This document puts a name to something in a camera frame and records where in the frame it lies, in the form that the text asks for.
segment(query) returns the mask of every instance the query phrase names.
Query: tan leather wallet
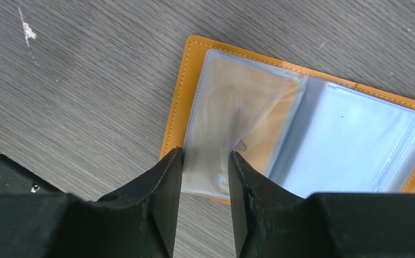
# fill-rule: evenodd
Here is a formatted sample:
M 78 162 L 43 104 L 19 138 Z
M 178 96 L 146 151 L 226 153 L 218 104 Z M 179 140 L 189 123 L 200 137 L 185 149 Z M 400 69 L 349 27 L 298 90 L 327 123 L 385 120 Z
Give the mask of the tan leather wallet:
M 333 83 L 337 83 L 343 86 L 346 86 L 352 90 L 362 92 L 364 94 L 382 99 L 387 102 L 391 102 L 412 110 L 415 110 L 415 100 L 391 94 L 379 89 L 375 89 L 363 84 L 358 84 L 352 81 L 344 80 L 332 75 L 321 73 L 319 71 L 311 70 L 305 67 L 297 66 L 292 63 L 284 62 L 275 58 L 264 56 L 258 53 L 247 51 L 238 47 L 230 46 L 215 40 L 207 39 L 201 36 L 193 35 L 187 39 L 185 45 L 185 50 L 182 58 L 182 63 L 179 70 L 179 76 L 177 79 L 176 89 L 174 92 L 173 101 L 171 104 L 171 109 L 168 117 L 168 124 L 166 125 L 166 131 L 164 135 L 162 150 L 160 158 L 167 154 L 171 149 L 175 147 L 181 147 L 184 145 L 185 134 L 187 131 L 187 125 L 191 115 L 192 104 L 196 94 L 196 88 L 198 86 L 198 80 L 201 75 L 203 68 L 203 62 L 206 56 L 206 53 L 210 49 L 216 49 L 225 53 L 232 55 L 241 56 L 246 59 L 266 63 L 275 67 L 286 68 L 292 71 L 296 71 L 301 74 L 310 75 L 313 77 L 318 77 Z M 282 109 L 287 109 L 284 103 L 281 104 Z M 281 124 L 282 118 L 279 118 L 271 112 L 268 116 L 268 123 L 277 123 Z M 273 138 L 276 138 L 277 132 L 275 130 L 268 128 L 258 128 L 255 130 L 268 130 L 266 135 L 269 134 L 272 141 Z M 253 141 L 247 143 L 249 151 L 243 152 L 242 155 L 259 171 L 263 169 L 264 165 L 262 159 L 260 159 L 259 154 L 266 153 L 269 150 L 266 149 L 267 145 L 265 144 L 255 144 Z M 413 169 L 410 176 L 407 178 L 403 184 L 401 190 L 402 192 L 415 192 L 415 168 Z M 223 203 L 229 203 L 229 201 L 212 198 Z

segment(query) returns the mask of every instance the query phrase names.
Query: wallet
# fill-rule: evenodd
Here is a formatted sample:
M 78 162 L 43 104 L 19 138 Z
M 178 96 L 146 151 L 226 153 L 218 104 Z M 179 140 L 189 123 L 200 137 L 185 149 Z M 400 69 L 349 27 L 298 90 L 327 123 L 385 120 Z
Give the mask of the wallet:
M 182 191 L 224 203 L 231 151 L 303 198 L 415 192 L 415 100 L 194 35 L 161 158 L 175 147 Z

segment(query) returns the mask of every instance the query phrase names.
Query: orange leather cover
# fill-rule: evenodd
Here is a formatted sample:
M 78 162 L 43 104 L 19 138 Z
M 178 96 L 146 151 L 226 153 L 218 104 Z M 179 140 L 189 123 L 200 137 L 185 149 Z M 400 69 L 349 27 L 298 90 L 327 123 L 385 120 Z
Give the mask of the orange leather cover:
M 271 58 L 269 56 L 264 56 L 258 53 L 247 51 L 245 49 L 230 46 L 212 39 L 193 35 L 188 37 L 187 43 L 185 45 L 182 63 L 179 69 L 179 76 L 177 78 L 176 90 L 174 92 L 174 97 L 169 112 L 168 124 L 166 125 L 160 158 L 166 155 L 171 149 L 184 145 L 185 132 L 187 129 L 188 120 L 190 118 L 192 103 L 196 93 L 198 79 L 201 74 L 204 57 L 206 52 L 212 48 L 342 84 L 351 89 L 361 91 L 371 96 L 381 98 L 385 101 L 389 101 L 415 110 L 415 100 L 413 99 L 391 94 L 389 92 L 375 89 L 363 84 L 358 84 L 309 68 Z M 401 191 L 415 192 L 415 170 L 407 179 Z M 221 201 L 223 203 L 229 203 L 228 201 L 221 199 L 215 200 Z

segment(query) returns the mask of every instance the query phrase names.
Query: scratch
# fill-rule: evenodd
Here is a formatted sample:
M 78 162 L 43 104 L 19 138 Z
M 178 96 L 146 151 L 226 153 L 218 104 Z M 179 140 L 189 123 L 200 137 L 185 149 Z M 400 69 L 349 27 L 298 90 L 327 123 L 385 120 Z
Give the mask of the scratch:
M 24 22 L 24 16 L 22 15 L 21 8 L 18 7 L 18 11 L 19 11 L 19 15 L 21 17 L 21 22 L 23 24 L 25 43 L 27 44 L 27 47 L 30 47 L 30 45 L 28 44 L 28 39 L 29 38 L 36 39 L 37 34 L 32 31 L 32 29 L 29 27 L 28 23 Z
M 318 50 L 320 50 L 326 43 L 327 43 L 327 40 L 324 43 L 322 43 L 321 46 L 319 46 Z

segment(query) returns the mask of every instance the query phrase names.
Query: wood grain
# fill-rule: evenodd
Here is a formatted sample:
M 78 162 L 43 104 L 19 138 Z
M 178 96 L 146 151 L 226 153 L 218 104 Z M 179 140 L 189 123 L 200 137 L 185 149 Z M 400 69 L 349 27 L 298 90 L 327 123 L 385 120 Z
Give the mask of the wood grain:
M 415 0 L 0 0 L 0 151 L 85 199 L 135 178 L 191 34 L 415 98 Z M 233 256 L 229 207 L 183 195 L 175 257 Z

